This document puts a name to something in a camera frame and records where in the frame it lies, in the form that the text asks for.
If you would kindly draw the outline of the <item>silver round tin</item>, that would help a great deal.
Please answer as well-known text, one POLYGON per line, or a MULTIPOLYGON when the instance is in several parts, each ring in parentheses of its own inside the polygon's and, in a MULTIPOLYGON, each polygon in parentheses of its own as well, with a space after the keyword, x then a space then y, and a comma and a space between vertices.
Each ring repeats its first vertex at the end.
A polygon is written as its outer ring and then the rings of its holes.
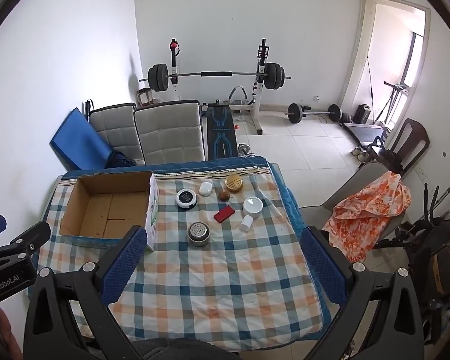
POLYGON ((192 223, 187 230, 187 239, 190 245, 202 247, 209 243, 210 230, 203 222, 192 223))

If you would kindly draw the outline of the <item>black and white round jar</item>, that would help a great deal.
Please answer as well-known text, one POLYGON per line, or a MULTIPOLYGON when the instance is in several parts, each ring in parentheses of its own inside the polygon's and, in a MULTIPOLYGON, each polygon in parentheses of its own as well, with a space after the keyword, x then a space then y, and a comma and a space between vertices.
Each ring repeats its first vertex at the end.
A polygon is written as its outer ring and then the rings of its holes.
POLYGON ((191 210, 197 204, 197 194, 193 189, 181 189, 175 195, 175 202, 180 209, 191 210))

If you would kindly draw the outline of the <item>small white cylinder bottle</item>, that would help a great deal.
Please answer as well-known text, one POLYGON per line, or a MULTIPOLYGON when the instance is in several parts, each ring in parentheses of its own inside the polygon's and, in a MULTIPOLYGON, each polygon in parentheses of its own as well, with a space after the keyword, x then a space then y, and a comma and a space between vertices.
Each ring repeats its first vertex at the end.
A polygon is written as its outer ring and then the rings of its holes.
POLYGON ((252 227, 254 222, 254 217, 250 216, 250 215, 246 215, 245 217, 243 217, 239 229, 242 232, 247 232, 249 231, 249 229, 252 227))

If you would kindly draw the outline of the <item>white jar with printed lid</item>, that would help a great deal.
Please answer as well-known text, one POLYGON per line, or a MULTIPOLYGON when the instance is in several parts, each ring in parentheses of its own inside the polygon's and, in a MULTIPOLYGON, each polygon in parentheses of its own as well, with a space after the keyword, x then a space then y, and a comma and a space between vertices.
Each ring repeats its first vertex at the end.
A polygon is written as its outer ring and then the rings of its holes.
POLYGON ((257 219, 263 212, 263 201, 258 197, 247 197, 243 203, 245 216, 257 219))

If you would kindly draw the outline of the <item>white earbud case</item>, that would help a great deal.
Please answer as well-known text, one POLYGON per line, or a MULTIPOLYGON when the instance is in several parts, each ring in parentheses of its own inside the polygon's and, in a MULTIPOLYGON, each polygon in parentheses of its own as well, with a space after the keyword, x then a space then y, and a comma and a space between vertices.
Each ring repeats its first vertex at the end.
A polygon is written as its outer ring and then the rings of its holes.
POLYGON ((213 187, 214 186, 211 182, 204 181, 201 183, 198 192, 202 197, 208 197, 212 193, 213 187))

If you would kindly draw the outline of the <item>red rectangular case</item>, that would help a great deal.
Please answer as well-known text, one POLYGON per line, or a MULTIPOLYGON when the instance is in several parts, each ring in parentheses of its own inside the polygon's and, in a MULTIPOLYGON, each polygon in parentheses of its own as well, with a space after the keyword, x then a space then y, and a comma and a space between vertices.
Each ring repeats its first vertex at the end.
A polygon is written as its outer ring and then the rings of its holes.
POLYGON ((218 213, 214 215, 214 219, 219 223, 223 223, 225 220, 229 219, 232 215, 235 214, 235 210, 229 206, 226 205, 224 208, 222 208, 218 213))

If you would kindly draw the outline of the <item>brown walnut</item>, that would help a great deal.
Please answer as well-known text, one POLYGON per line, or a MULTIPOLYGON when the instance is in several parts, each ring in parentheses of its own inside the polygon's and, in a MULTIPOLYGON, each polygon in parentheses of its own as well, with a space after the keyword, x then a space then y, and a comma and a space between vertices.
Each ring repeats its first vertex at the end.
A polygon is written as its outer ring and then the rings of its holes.
POLYGON ((218 194, 218 198, 222 202, 226 202, 230 199, 230 193, 227 191, 222 191, 218 194))

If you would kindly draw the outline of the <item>gold round tin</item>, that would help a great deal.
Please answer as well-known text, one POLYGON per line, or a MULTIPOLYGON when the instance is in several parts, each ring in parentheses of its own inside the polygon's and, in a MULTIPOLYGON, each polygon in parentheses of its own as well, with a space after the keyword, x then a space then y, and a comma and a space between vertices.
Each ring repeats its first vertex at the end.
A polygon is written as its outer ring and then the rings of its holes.
POLYGON ((225 186, 231 193, 238 193, 243 189, 244 181, 238 174, 230 174, 225 180, 225 186))

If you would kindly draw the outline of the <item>open cardboard box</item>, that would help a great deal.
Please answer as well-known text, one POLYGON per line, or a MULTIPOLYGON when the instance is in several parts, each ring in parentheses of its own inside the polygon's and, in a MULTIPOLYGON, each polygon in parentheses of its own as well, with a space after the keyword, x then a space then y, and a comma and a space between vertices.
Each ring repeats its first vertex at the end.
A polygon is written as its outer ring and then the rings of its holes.
POLYGON ((74 245, 107 249, 140 226, 147 236, 145 250, 152 252, 158 200, 151 171, 83 175, 72 181, 59 233, 74 245))

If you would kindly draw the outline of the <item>blue foam mat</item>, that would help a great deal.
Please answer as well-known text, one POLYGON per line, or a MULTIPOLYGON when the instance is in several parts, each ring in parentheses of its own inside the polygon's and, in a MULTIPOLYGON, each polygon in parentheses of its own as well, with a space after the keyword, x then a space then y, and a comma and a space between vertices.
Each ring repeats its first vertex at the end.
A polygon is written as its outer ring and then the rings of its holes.
POLYGON ((105 169, 113 151, 78 108, 66 116, 50 145, 73 170, 105 169))

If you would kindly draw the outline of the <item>dark blue knitted fabric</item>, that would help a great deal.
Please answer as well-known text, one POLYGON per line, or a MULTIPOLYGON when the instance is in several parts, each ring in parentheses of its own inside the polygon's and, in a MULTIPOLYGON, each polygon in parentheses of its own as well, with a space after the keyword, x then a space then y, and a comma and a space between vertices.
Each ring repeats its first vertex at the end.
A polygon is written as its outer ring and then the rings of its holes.
POLYGON ((105 169, 122 168, 122 167, 134 167, 136 162, 133 159, 128 158, 120 151, 113 150, 105 163, 105 169))

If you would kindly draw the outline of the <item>grey quilted cushion left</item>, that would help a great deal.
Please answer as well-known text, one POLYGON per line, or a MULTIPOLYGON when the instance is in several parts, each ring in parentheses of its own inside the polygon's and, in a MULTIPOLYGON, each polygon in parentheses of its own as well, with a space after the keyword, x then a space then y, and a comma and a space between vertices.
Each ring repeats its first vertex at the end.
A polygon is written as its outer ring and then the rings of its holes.
POLYGON ((123 153, 137 165, 145 159, 137 133, 134 103, 123 103, 91 111, 89 123, 116 151, 123 153))

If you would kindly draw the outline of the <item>grey quilted cushion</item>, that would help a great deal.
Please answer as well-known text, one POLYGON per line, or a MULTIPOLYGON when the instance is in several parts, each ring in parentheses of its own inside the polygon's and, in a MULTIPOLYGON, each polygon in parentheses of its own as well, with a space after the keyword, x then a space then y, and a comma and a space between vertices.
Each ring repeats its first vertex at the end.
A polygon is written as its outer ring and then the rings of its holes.
POLYGON ((123 103, 91 111, 89 123, 116 151, 123 153, 137 165, 145 159, 137 133, 134 103, 123 103))
POLYGON ((147 165, 206 159, 198 101, 161 102, 135 111, 134 119, 147 165))

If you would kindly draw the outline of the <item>dark wooden chair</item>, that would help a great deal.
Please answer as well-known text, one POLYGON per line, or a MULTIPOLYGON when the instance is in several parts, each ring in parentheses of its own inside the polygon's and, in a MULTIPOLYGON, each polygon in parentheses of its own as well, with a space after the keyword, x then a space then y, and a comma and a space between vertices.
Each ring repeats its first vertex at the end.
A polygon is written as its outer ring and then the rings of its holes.
POLYGON ((393 173, 404 176, 420 160, 430 145, 428 133, 420 122, 407 118, 390 148, 371 144, 367 147, 370 161, 383 164, 393 173))

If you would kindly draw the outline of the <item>black blue weight bench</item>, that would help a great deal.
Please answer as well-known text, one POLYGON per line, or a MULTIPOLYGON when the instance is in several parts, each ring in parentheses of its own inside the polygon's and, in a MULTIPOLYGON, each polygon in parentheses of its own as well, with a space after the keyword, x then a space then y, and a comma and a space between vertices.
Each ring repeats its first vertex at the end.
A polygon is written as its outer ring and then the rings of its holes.
POLYGON ((206 111, 208 160, 238 156, 235 125, 229 106, 210 106, 206 111))

